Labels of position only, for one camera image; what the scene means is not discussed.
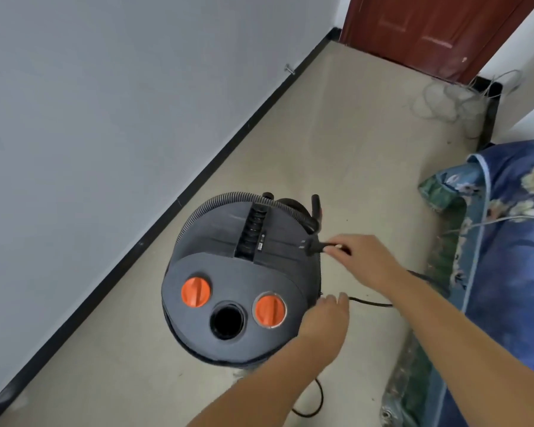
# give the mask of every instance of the bed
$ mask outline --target bed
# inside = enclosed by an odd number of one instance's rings
[[[444,223],[427,262],[435,289],[534,370],[534,141],[471,155],[419,191]],[[380,419],[389,427],[466,426],[412,333]]]

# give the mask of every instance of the beige tile floor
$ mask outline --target beige tile floor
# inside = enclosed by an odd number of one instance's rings
[[[234,381],[233,371],[185,353],[168,330],[160,285],[188,215],[227,191],[320,194],[321,236],[374,233],[421,271],[437,218],[418,182],[463,161],[473,144],[458,126],[415,117],[408,102],[429,78],[330,43],[164,230],[8,410],[0,427],[182,426]],[[323,291],[380,301],[329,258]],[[397,311],[353,305],[339,358],[321,374],[318,416],[287,426],[378,426],[379,406],[407,325]],[[314,409],[311,385],[297,408]]]

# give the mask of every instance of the wooden door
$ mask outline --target wooden door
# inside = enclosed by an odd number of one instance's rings
[[[341,42],[467,83],[534,8],[534,0],[351,0]]]

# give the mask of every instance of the white wire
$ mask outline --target white wire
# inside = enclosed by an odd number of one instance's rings
[[[520,222],[522,222],[522,219],[534,219],[534,216],[519,215],[519,216],[500,217],[499,219],[485,220],[484,222],[475,223],[474,225],[467,225],[467,226],[459,228],[459,229],[448,230],[445,233],[460,232],[463,229],[477,228],[479,226],[491,225],[493,223],[504,222],[505,220],[513,220],[513,219],[519,219],[519,221],[517,223],[520,223]]]
[[[516,73],[517,75],[514,84],[508,92],[490,96],[490,98],[497,98],[502,95],[509,95],[519,87],[522,81],[522,71],[518,69],[513,69],[511,71],[506,71],[498,76],[493,76],[488,87],[481,93],[475,90],[475,88],[473,88],[473,85],[475,84],[477,78],[474,78],[468,85],[456,84],[454,82],[445,82],[441,81],[440,79],[433,79],[432,82],[426,85],[426,87],[423,88],[423,91],[421,92],[421,98],[429,112],[431,112],[431,115],[418,114],[415,109],[416,102],[419,100],[417,98],[413,99],[413,101],[410,102],[410,111],[413,112],[415,116],[423,118],[425,120],[439,120],[448,124],[454,124],[458,121],[461,121],[461,123],[463,124],[463,131],[465,136],[469,139],[477,139],[482,131],[484,114],[488,105],[491,86],[499,79],[510,73]],[[448,115],[446,113],[443,113],[438,109],[440,102],[435,104],[431,101],[430,98],[428,98],[429,90],[432,86],[437,84],[443,86],[443,96],[446,97],[450,102],[452,106],[450,108],[450,111],[452,114]],[[450,91],[452,89],[456,89],[457,91],[455,93],[451,93]]]

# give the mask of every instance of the baseboard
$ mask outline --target baseboard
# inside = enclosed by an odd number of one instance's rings
[[[484,115],[484,123],[477,143],[477,152],[484,150],[491,145],[492,131],[494,130],[494,122],[497,119],[498,104],[500,102],[500,95],[502,94],[502,84],[499,82],[492,82],[490,79],[477,76],[473,81],[473,88],[480,93],[484,93],[489,89],[487,96],[489,103]]]
[[[77,310],[67,321],[54,333],[54,335],[40,348],[30,361],[20,370],[8,385],[0,392],[0,415],[10,406],[21,391],[47,364],[50,358],[74,333],[75,330],[85,321],[87,316],[99,305],[112,288],[121,280],[125,273],[132,267],[144,251],[152,244],[158,235],[165,229],[180,210],[188,203],[192,196],[204,185],[212,174],[221,166],[235,148],[243,141],[248,133],[257,125],[279,98],[289,89],[289,87],[299,78],[305,69],[313,62],[314,58],[331,40],[340,37],[341,30],[333,28],[322,41],[310,52],[303,62],[295,68],[294,74],[285,81],[269,96],[255,114],[249,118],[244,126],[238,130],[233,138],[221,149],[214,159],[200,172],[194,181],[180,194],[168,210],[157,220],[157,222],[144,234],[135,246],[125,255],[125,257],[111,270]]]

